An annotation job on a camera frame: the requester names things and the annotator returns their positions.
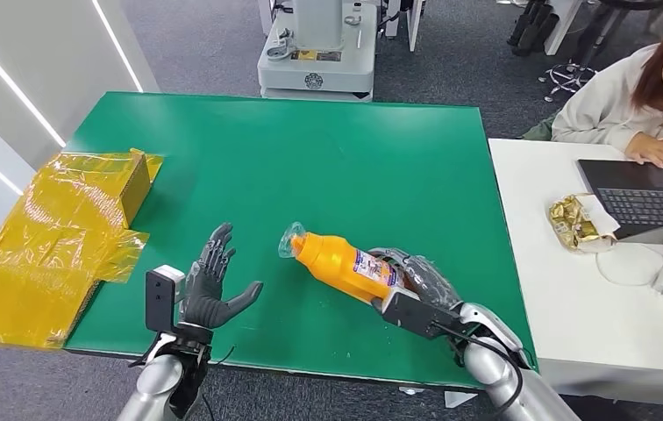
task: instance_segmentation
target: bottle cap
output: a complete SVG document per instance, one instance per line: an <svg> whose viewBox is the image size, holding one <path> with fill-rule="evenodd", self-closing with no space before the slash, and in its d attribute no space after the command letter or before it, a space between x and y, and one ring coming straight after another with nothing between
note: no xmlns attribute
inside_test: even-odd
<svg viewBox="0 0 663 421"><path fill-rule="evenodd" d="M282 258L296 257L305 245L306 230L300 222L290 224L285 233L282 234L277 253Z"/></svg>

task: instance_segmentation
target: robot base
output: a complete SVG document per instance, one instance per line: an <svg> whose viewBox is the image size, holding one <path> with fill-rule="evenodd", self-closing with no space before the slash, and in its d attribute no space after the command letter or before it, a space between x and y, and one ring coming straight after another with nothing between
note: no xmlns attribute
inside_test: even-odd
<svg viewBox="0 0 663 421"><path fill-rule="evenodd" d="M278 11L272 31L257 63L261 94L265 98L316 99L369 102L373 98L373 69L377 9L372 4L342 5L342 43L338 48L317 50L289 44L289 56L270 60L267 50L278 47L280 34L295 30L292 14Z"/></svg>
<svg viewBox="0 0 663 421"><path fill-rule="evenodd" d="M311 101L341 101L350 103L369 103L373 101L373 91L367 95L353 92L331 92L328 90L306 89L261 89L263 98L269 99L303 99Z"/></svg>

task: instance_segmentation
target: floor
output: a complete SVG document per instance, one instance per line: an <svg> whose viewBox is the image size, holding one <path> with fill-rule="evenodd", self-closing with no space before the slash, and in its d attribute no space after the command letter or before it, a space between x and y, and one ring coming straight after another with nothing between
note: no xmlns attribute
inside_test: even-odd
<svg viewBox="0 0 663 421"><path fill-rule="evenodd" d="M123 6L162 90L259 95L264 36L253 0L123 0ZM476 105L490 137L516 137L560 106L542 100L546 88L536 78L570 48L558 57L512 55L505 40L519 9L493 0L431 0L426 7L415 53L405 36L382 46L376 101ZM573 30L588 14L582 9ZM596 66L651 43L643 31L644 17L631 16ZM121 360L0 348L0 421L113 419L138 374ZM448 410L438 391L406 396L392 385L224 368L212 372L205 389L219 421L473 420L492 410L485 396ZM660 405L617 407L638 421L663 421ZM210 419L205 406L191 419Z"/></svg>

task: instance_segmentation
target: humanoid robot hand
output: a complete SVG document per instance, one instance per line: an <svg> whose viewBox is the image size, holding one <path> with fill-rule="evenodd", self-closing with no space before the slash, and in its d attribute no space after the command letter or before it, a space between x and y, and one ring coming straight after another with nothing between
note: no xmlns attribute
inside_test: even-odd
<svg viewBox="0 0 663 421"><path fill-rule="evenodd" d="M200 258L192 263L187 274L187 298L182 304L181 321L206 329L215 329L252 305L259 296L262 283L255 281L241 294L223 301L223 279L235 248L226 248L231 241L233 226L222 223L211 234Z"/></svg>
<svg viewBox="0 0 663 421"><path fill-rule="evenodd" d="M376 247L368 251L378 259L388 261L406 275L411 287L419 299L443 310L453 310L461 299L448 280L424 256L412 256L398 248ZM374 299L371 304L381 311L381 299Z"/></svg>

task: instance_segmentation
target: orange bottle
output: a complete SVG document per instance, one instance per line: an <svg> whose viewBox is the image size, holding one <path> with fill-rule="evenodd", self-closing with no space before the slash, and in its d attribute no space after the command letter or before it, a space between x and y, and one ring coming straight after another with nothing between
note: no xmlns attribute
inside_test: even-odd
<svg viewBox="0 0 663 421"><path fill-rule="evenodd" d="M365 303L385 299L389 287L403 287L403 276L386 261L376 259L333 235L306 232L295 222L278 246L280 257L295 257L321 282Z"/></svg>

